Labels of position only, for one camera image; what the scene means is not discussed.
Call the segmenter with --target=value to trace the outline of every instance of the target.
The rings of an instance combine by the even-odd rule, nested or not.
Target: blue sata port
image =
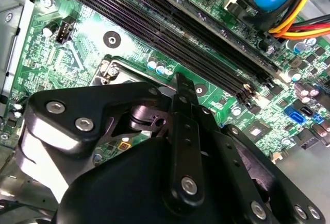
[[[284,109],[285,114],[287,114],[293,121],[302,125],[306,122],[306,118],[295,108],[292,106],[287,107]]]

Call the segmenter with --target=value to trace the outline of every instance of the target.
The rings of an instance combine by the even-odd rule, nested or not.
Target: capacitor
[[[320,124],[323,129],[325,129],[327,132],[330,132],[330,123],[328,121],[323,121],[321,124]]]
[[[234,115],[235,117],[241,115],[241,113],[242,113],[242,109],[240,107],[232,108],[232,115]]]
[[[311,127],[320,137],[325,137],[326,135],[328,135],[328,132],[323,129],[323,127],[319,124],[313,124]]]
[[[310,97],[309,96],[301,96],[297,92],[295,93],[296,97],[304,104],[307,104],[310,102]]]
[[[300,96],[305,97],[309,94],[309,91],[307,89],[305,89],[305,87],[300,83],[295,83],[293,85],[293,88],[295,89],[297,94],[299,94]]]
[[[272,54],[275,51],[275,47],[273,45],[269,45],[265,41],[261,40],[258,43],[258,47],[260,50],[263,50],[267,54]]]
[[[43,29],[42,33],[46,38],[51,37],[59,29],[59,26],[56,22],[52,21],[48,23]]]
[[[294,70],[290,69],[287,71],[287,76],[292,80],[292,81],[299,81],[301,79],[301,74]]]
[[[165,72],[166,65],[163,62],[158,62],[156,67],[156,73],[163,75]]]
[[[286,48],[297,54],[302,53],[307,47],[304,40],[288,40],[286,43]]]
[[[14,112],[14,117],[15,118],[21,118],[23,114],[21,112]]]
[[[13,104],[15,110],[17,111],[21,111],[23,109],[23,106],[21,104],[15,103]]]
[[[316,38],[310,38],[310,39],[304,40],[304,43],[308,46],[313,46],[316,44],[316,42],[317,42]]]
[[[320,93],[320,91],[315,86],[313,86],[311,83],[305,83],[304,88],[309,92],[309,95],[311,97],[315,97],[315,96],[319,95],[319,93]]]
[[[157,59],[155,57],[149,57],[146,65],[149,70],[154,70],[157,67]]]

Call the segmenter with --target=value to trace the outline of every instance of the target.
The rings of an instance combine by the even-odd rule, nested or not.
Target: black wire
[[[281,21],[279,22],[279,24],[283,23],[290,15],[291,13],[297,8],[297,6],[299,5],[301,0],[294,0],[293,3],[291,3],[291,5],[289,6],[287,12],[284,14],[284,16],[282,17]]]
[[[326,22],[330,22],[330,14],[326,14],[303,22],[294,23],[292,27],[305,26],[314,23],[326,23]]]
[[[246,16],[244,18],[251,23],[273,23],[278,19],[278,16],[281,15],[291,5],[293,1],[295,0],[286,0],[280,7],[269,13],[256,16]]]

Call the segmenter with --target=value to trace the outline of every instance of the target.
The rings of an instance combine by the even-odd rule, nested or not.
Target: metal rivet
[[[304,220],[307,220],[307,215],[305,213],[305,211],[303,211],[303,209],[301,207],[299,207],[298,205],[294,206],[294,209],[296,210],[296,212],[299,214],[299,216],[301,218],[303,218]]]
[[[238,130],[234,127],[231,128],[232,133],[234,133],[235,135],[238,135]]]
[[[205,107],[202,108],[202,111],[203,111],[205,114],[210,114],[210,111],[209,111],[207,108],[205,108]]]
[[[47,111],[54,114],[61,114],[65,111],[65,106],[57,101],[51,101],[46,105]]]
[[[266,219],[267,217],[266,212],[258,202],[256,201],[251,202],[251,210],[259,219],[261,220]]]
[[[157,95],[157,90],[155,89],[149,89],[149,93],[153,94],[153,95]]]
[[[308,206],[308,209],[309,209],[311,215],[312,215],[315,219],[317,219],[317,220],[321,219],[321,216],[320,216],[320,214],[316,211],[316,209],[314,209],[312,206]]]
[[[181,180],[181,186],[184,191],[189,195],[195,195],[197,193],[197,185],[195,181],[193,181],[189,177],[183,177]]]
[[[179,98],[183,103],[187,103],[187,100],[186,100],[186,98],[184,98],[183,96],[180,96],[180,98]]]
[[[81,131],[91,131],[94,128],[93,121],[86,117],[78,118],[75,125],[77,129]]]
[[[12,13],[9,13],[7,16],[6,16],[6,22],[10,22],[12,19]]]

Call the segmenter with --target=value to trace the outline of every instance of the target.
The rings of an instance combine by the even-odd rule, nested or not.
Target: sata port
[[[314,111],[311,108],[307,107],[307,106],[301,107],[300,111],[302,113],[306,114],[306,116],[308,116],[308,117],[313,117],[313,115],[314,115]]]

